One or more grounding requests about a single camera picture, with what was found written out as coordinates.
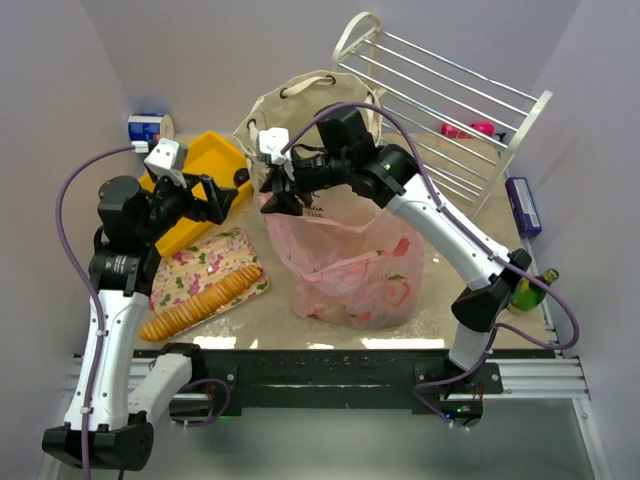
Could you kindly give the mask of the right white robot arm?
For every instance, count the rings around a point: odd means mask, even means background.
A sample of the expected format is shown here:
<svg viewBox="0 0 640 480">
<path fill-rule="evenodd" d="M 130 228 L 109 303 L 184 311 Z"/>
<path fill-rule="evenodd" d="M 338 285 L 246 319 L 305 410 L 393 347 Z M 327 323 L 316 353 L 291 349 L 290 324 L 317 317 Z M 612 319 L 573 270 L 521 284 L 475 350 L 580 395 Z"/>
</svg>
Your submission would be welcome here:
<svg viewBox="0 0 640 480">
<path fill-rule="evenodd" d="M 522 249 L 510 251 L 467 218 L 433 184 L 411 138 L 376 145 L 367 130 L 362 102 L 321 109 L 308 123 L 320 134 L 311 156 L 295 153 L 299 138 L 287 129 L 262 129 L 257 157 L 267 167 L 260 187 L 264 214 L 300 216 L 313 193 L 347 185 L 356 195 L 403 220 L 442 254 L 465 284 L 451 306 L 459 325 L 448 361 L 473 369 L 489 351 L 493 328 L 530 266 Z"/>
</svg>

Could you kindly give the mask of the pink plastic bag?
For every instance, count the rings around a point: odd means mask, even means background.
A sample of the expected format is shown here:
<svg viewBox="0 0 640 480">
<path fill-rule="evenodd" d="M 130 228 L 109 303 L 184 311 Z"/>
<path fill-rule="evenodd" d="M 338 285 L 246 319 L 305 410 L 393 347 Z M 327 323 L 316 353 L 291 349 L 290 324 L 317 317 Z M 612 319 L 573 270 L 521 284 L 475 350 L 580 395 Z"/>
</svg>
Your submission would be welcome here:
<svg viewBox="0 0 640 480">
<path fill-rule="evenodd" d="M 426 242 L 373 201 L 334 187 L 314 194 L 300 216 L 272 213 L 263 220 L 274 252 L 295 277 L 297 315 L 380 330 L 414 313 Z"/>
</svg>

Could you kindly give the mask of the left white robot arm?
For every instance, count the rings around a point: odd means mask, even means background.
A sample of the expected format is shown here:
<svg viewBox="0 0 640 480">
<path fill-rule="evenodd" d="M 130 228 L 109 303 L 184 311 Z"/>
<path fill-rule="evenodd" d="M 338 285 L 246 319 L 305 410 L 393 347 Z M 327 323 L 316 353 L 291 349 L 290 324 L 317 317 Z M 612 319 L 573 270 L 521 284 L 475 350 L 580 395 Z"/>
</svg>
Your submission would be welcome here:
<svg viewBox="0 0 640 480">
<path fill-rule="evenodd" d="M 129 387 L 141 318 L 148 310 L 161 256 L 157 241 L 182 218 L 221 224 L 238 192 L 208 175 L 178 183 L 157 179 L 153 191 L 130 176 L 99 189 L 101 226 L 81 274 L 90 294 L 89 331 L 75 393 L 63 423 L 44 432 L 43 450 L 89 476 L 95 470 L 139 471 L 148 462 L 160 418 L 180 391 L 231 391 L 209 377 L 201 349 L 163 347 L 151 370 Z"/>
</svg>

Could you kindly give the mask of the yellow plastic tray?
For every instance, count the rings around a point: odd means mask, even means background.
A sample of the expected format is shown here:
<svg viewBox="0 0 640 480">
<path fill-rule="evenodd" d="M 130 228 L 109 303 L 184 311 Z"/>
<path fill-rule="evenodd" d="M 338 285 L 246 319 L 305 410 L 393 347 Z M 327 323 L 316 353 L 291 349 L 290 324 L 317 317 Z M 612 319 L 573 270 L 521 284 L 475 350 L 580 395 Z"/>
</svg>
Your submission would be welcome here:
<svg viewBox="0 0 640 480">
<path fill-rule="evenodd" d="M 205 132 L 188 145 L 184 172 L 189 174 L 207 174 L 220 187 L 235 187 L 234 173 L 247 168 L 247 161 L 234 145 L 215 132 Z M 246 182 L 238 190 L 232 206 L 239 206 L 253 194 L 253 186 Z M 169 257 L 190 246 L 200 235 L 212 227 L 211 222 L 199 223 L 181 219 L 171 230 L 156 242 L 162 257 Z"/>
</svg>

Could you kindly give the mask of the beige canvas tote bag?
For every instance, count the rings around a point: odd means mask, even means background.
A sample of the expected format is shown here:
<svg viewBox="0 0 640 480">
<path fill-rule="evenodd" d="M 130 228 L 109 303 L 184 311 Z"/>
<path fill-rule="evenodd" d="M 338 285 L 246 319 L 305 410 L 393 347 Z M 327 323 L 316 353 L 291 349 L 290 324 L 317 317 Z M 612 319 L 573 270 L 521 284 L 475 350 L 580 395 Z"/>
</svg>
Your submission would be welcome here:
<svg viewBox="0 0 640 480">
<path fill-rule="evenodd" d="M 358 77 L 325 70 L 294 77 L 259 97 L 233 133 L 247 158 L 253 187 L 259 189 L 268 173 L 267 166 L 257 158 L 260 131 L 281 127 L 294 135 L 322 108 L 341 102 L 380 104 L 377 92 Z M 381 210 L 372 201 L 357 196 L 349 186 L 340 185 L 316 192 L 312 205 L 305 207 L 303 213 L 346 226 L 361 226 L 377 217 Z"/>
</svg>

